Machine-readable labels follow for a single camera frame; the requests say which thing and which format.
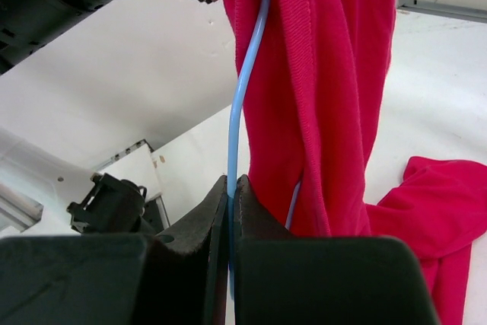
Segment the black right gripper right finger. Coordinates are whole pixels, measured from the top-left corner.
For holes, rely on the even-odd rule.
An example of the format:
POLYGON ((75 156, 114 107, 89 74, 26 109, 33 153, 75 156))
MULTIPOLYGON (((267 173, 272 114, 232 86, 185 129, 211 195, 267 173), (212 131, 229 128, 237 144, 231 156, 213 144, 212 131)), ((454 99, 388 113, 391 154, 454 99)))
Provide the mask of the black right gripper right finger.
POLYGON ((247 176, 234 201, 238 324, 437 324, 418 260, 393 237, 297 237, 247 176))

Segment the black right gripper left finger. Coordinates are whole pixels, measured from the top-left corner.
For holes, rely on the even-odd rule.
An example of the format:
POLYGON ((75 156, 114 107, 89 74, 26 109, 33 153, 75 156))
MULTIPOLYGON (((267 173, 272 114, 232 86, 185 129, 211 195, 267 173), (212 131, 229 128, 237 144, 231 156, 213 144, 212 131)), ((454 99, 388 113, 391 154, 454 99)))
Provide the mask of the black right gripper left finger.
POLYGON ((1 242, 3 324, 223 324, 226 177, 161 233, 1 242))

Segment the blue wire hanger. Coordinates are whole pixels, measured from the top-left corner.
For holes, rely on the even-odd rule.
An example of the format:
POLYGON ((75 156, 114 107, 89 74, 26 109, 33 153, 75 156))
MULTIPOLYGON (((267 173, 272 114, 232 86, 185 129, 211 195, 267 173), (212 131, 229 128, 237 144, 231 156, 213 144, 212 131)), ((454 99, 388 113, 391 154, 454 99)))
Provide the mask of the blue wire hanger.
POLYGON ((228 233, 230 238, 229 249, 230 258, 228 261, 229 268, 229 287, 231 299, 235 300, 236 287, 236 256, 234 243, 234 210, 235 210, 235 195, 237 191, 237 168, 238 168, 238 153, 239 153, 239 138, 240 138, 240 118, 244 105, 244 98, 246 97, 250 76, 255 65, 256 57, 259 52, 263 34, 266 29, 266 24, 269 16, 269 9, 271 0, 261 0, 259 12, 256 17, 252 36, 247 47, 243 65, 237 77, 237 85, 234 92, 234 97, 231 104, 229 127, 228 127, 228 164, 227 164, 227 195, 228 195, 228 233))

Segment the red t shirt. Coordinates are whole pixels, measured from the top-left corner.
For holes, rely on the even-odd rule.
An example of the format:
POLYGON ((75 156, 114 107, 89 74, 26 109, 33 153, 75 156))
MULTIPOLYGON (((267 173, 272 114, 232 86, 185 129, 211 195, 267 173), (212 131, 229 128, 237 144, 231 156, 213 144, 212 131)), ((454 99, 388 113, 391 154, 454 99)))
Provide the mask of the red t shirt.
POLYGON ((394 236, 419 258, 443 324, 463 322, 473 241, 486 231, 486 167, 413 156, 364 202, 391 61, 396 0, 224 0, 259 201, 300 236, 394 236))

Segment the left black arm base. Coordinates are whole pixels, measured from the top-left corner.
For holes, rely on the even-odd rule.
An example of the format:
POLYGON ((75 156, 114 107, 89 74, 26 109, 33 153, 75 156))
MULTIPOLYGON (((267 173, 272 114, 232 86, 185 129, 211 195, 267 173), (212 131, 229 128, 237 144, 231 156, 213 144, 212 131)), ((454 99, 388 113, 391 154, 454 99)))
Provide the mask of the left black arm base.
POLYGON ((94 187, 67 212, 71 229, 80 234, 159 234, 170 227, 160 195, 148 197, 148 188, 109 174, 94 174, 94 187))

